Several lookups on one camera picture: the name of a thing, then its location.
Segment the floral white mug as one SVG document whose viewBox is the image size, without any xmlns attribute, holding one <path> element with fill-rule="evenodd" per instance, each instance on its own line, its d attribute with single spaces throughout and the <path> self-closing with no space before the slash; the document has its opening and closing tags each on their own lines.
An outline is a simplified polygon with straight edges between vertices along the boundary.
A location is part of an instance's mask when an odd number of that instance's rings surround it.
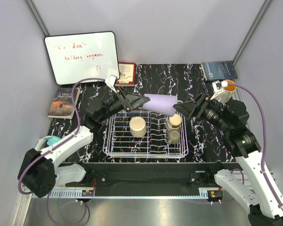
<svg viewBox="0 0 283 226">
<path fill-rule="evenodd" d="M 232 98 L 237 87 L 235 86 L 235 82 L 231 80 L 223 80 L 221 85 L 221 93 L 219 94 L 218 102 L 225 104 Z"/>
</svg>

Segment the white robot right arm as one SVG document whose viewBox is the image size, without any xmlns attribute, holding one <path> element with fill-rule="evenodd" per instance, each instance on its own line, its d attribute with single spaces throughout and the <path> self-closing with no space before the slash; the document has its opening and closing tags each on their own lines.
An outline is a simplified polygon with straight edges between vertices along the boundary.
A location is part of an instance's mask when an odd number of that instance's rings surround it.
<svg viewBox="0 0 283 226">
<path fill-rule="evenodd" d="M 246 105 L 230 100 L 224 108 L 210 96 L 201 94 L 195 100 L 175 104 L 186 119 L 207 120 L 223 133 L 223 143 L 247 176 L 252 190 L 239 182 L 222 163 L 205 171 L 209 186 L 225 189 L 247 212 L 253 226 L 283 226 L 283 195 L 263 163 L 263 152 L 255 135 L 247 128 Z"/>
</svg>

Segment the cream and brown cup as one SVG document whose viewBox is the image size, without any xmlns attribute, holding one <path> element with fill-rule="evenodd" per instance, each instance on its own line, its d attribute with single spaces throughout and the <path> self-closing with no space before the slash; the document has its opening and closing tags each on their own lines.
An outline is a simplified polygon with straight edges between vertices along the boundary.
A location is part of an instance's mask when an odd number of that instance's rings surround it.
<svg viewBox="0 0 283 226">
<path fill-rule="evenodd" d="M 168 131 L 178 131 L 182 124 L 182 118 L 178 114 L 174 114 L 169 117 L 166 123 L 166 128 Z"/>
</svg>

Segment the lilac plastic cup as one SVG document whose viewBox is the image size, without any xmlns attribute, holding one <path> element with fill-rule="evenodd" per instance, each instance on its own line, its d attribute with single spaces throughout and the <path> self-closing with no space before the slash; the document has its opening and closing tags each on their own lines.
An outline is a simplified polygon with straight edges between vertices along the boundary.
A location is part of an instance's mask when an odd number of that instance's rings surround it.
<svg viewBox="0 0 283 226">
<path fill-rule="evenodd" d="M 159 94 L 145 94 L 144 96 L 148 97 L 150 101 L 144 103 L 142 109 L 169 117 L 174 116 L 173 105 L 177 104 L 177 96 Z"/>
</svg>

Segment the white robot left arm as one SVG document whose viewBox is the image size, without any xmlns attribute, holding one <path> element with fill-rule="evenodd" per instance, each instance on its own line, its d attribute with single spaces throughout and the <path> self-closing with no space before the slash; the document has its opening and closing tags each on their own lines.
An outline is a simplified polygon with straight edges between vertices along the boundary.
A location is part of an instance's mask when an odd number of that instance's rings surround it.
<svg viewBox="0 0 283 226">
<path fill-rule="evenodd" d="M 149 102 L 150 98 L 119 88 L 113 98 L 104 102 L 91 99 L 86 108 L 82 125 L 56 142 L 41 150 L 32 148 L 26 152 L 19 174 L 19 186 L 29 189 L 28 194 L 39 198 L 48 195 L 56 186 L 92 183 L 92 169 L 84 163 L 61 166 L 61 163 L 80 148 L 90 144 L 105 129 L 104 121 L 122 110 L 134 110 Z"/>
</svg>

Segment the cream ribbed cup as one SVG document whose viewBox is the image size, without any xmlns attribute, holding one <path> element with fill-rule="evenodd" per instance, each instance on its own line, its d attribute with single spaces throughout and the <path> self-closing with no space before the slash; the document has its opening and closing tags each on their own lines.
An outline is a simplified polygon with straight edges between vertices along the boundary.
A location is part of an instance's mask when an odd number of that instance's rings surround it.
<svg viewBox="0 0 283 226">
<path fill-rule="evenodd" d="M 146 122 L 142 117 L 132 117 L 129 127 L 133 137 L 143 137 L 146 134 Z"/>
</svg>

